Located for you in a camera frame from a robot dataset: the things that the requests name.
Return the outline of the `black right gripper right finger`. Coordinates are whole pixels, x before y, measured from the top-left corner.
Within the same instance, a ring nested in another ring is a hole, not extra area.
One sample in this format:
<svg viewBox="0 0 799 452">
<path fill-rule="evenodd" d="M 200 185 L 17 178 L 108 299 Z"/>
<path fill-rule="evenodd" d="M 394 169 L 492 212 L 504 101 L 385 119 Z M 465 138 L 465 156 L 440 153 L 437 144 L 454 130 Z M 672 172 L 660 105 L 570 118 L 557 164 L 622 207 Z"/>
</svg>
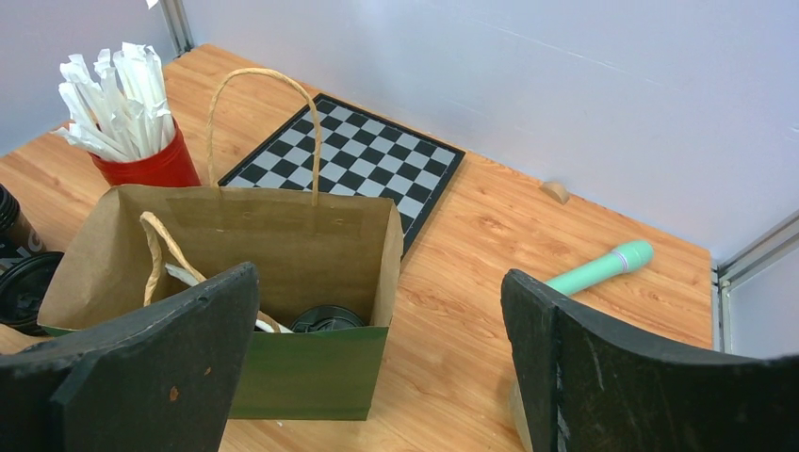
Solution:
<svg viewBox="0 0 799 452">
<path fill-rule="evenodd" d="M 798 359 L 694 347 L 518 269 L 501 307 L 532 451 L 794 451 Z"/>
</svg>

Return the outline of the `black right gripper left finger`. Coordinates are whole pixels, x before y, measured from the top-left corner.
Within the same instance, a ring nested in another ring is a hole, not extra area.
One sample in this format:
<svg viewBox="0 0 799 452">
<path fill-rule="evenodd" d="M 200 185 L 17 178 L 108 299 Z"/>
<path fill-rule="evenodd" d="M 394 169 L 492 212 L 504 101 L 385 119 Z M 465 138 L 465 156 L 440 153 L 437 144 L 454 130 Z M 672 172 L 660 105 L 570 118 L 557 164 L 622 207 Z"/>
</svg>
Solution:
<svg viewBox="0 0 799 452">
<path fill-rule="evenodd" d="M 258 273 L 181 293 L 1 359 L 5 451 L 216 451 L 254 333 Z"/>
</svg>

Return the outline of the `single white straw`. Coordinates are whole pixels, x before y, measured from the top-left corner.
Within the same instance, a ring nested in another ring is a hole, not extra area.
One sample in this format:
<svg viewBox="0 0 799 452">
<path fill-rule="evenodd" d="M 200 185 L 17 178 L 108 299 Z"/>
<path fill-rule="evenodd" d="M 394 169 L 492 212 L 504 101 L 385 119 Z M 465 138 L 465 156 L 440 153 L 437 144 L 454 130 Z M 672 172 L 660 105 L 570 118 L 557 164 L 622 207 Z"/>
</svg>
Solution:
<svg viewBox="0 0 799 452">
<path fill-rule="evenodd" d="M 181 281 L 182 283 L 185 283 L 188 286 L 194 286 L 200 282 L 195 276 L 191 275 L 188 270 L 182 267 L 172 264 L 166 264 L 165 269 L 170 276 Z M 261 311 L 259 311 L 256 316 L 255 328 L 259 331 L 264 331 L 269 333 L 292 333 L 292 330 L 281 325 L 280 323 L 275 321 L 272 317 L 266 315 Z"/>
</svg>

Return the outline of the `black cup lid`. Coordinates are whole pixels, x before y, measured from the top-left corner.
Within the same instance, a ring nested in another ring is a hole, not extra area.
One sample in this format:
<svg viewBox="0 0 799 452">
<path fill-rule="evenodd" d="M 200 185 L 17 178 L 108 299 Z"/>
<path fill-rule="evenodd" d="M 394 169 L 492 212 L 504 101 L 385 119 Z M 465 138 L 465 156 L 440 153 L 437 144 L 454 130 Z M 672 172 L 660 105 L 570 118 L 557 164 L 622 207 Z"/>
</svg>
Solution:
<svg viewBox="0 0 799 452">
<path fill-rule="evenodd" d="M 319 305 L 300 314 L 291 324 L 295 333 L 362 328 L 365 322 L 352 310 L 338 305 Z"/>
</svg>

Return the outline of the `green paper bag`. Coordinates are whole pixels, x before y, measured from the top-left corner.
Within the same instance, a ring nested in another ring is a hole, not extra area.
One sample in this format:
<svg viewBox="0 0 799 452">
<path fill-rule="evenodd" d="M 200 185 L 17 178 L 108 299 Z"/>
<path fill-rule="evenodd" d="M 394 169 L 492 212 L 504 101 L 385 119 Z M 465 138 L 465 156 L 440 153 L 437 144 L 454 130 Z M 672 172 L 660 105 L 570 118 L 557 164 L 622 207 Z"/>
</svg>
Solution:
<svg viewBox="0 0 799 452">
<path fill-rule="evenodd" d="M 352 311 L 358 328 L 255 332 L 231 414 L 243 419 L 367 418 L 398 288 L 403 232 L 387 198 L 320 189 L 110 188 L 66 249 L 38 321 L 55 335 L 157 302 L 176 290 L 164 266 L 198 279 L 243 262 L 260 311 L 283 325 L 316 307 Z"/>
</svg>

